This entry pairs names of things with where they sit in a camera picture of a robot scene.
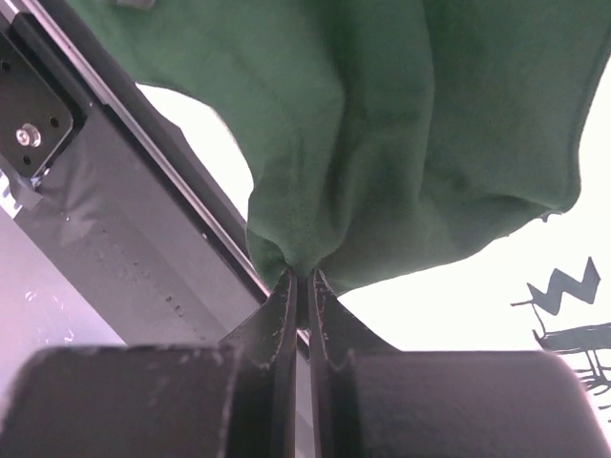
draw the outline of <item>screw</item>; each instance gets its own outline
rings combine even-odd
[[[42,142],[40,131],[31,124],[24,124],[21,129],[17,129],[15,138],[21,146],[32,146],[33,148],[40,146]]]

